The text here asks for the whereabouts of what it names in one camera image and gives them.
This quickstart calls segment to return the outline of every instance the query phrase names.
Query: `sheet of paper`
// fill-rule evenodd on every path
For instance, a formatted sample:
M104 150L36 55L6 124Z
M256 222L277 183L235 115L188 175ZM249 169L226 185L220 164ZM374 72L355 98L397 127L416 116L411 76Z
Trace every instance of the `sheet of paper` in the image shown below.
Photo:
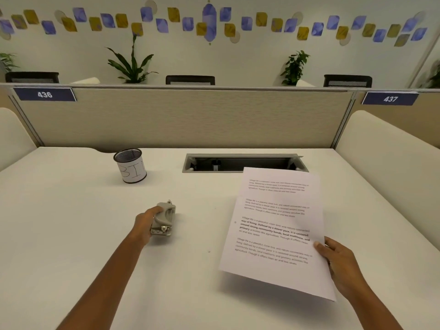
M335 301L324 243L319 177L245 168L220 270Z

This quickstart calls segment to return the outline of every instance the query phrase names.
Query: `gray hole punch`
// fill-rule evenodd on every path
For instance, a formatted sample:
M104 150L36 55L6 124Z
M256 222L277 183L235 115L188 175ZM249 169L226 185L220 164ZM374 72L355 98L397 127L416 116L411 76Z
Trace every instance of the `gray hole punch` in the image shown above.
M157 204L164 210L154 216L153 224L151 225L151 235L170 236L173 227L174 215L176 214L176 205L168 202L160 202Z

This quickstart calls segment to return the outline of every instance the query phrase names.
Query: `black office chair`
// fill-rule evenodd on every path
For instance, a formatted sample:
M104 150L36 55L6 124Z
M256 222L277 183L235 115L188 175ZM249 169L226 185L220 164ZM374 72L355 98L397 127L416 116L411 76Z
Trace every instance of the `black office chair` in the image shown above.
M371 88L373 78L364 75L324 75L324 87Z
M202 75L167 75L165 78L166 84L195 84L195 85L216 85L215 77L206 77Z
M4 77L9 83L59 83L58 75L52 71L10 71Z

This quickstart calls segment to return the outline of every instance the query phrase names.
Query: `person's left hand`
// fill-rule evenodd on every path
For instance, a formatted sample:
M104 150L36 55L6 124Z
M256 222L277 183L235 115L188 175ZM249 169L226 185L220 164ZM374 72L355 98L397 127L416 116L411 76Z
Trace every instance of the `person's left hand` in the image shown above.
M150 241L150 229L153 224L154 216L163 210L164 209L160 206L154 206L153 208L146 210L145 213L138 214L129 236L139 241L142 246L145 246Z

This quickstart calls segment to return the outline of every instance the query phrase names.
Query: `black mesh cup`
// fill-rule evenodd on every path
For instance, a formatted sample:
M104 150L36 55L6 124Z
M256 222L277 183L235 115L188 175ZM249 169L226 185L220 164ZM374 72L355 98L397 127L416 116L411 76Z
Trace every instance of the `black mesh cup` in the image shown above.
M138 183L146 177L142 151L137 148L123 149L113 156L125 183Z

